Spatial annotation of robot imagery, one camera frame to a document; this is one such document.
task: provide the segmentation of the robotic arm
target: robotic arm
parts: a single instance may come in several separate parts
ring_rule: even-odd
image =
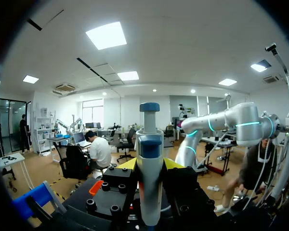
[[[230,109],[201,117],[187,118],[181,124],[186,133],[175,162],[195,167],[196,146],[205,131],[236,129],[236,142],[241,146],[253,146],[262,139],[274,139],[278,134],[279,119],[276,115],[258,116],[254,103],[240,103]]]

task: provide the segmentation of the person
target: person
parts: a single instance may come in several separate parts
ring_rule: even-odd
[[[104,138],[98,137],[95,132],[88,131],[85,134],[86,141],[91,142],[90,147],[90,166],[91,169],[102,169],[110,165],[110,147]]]
[[[229,182],[225,190],[223,203],[221,205],[216,206],[214,210],[216,213],[227,212],[229,210],[230,201],[234,195],[235,188],[238,187],[240,191],[243,191],[244,189],[254,190],[264,162],[265,167],[256,190],[263,191],[265,189],[266,184],[263,182],[269,182],[272,179],[274,171],[276,169],[276,158],[277,158],[277,153],[275,153],[275,158],[273,160],[274,152],[276,152],[276,149],[275,146],[272,144],[272,142],[270,142],[266,154],[266,160],[264,159],[267,144],[268,139],[264,139],[259,144],[251,147],[248,150],[248,152],[244,156],[239,176],[235,180]],[[270,176],[272,161],[274,165]]]
[[[26,115],[23,114],[21,117],[22,117],[22,120],[19,123],[20,148],[21,148],[22,154],[24,154],[25,153],[25,147],[28,150],[28,152],[30,151],[30,147],[29,147],[29,143],[28,143],[28,132],[27,132],[27,128],[26,128],[26,120],[25,120]]]

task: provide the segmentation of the computer monitor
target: computer monitor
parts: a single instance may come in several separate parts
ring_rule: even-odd
[[[94,128],[93,123],[86,123],[86,128]]]
[[[85,137],[82,132],[74,133],[73,137],[76,144],[85,141]]]

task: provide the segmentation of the black hair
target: black hair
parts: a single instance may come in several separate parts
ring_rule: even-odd
[[[96,136],[96,132],[88,131],[88,132],[85,134],[85,139],[86,139],[86,141],[89,141],[89,138],[91,138],[91,137],[93,137],[93,136]]]

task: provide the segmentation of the white t-shirt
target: white t-shirt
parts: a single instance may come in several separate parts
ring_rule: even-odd
[[[95,138],[90,147],[90,158],[96,159],[96,163],[100,167],[110,165],[111,152],[108,141],[101,137]]]

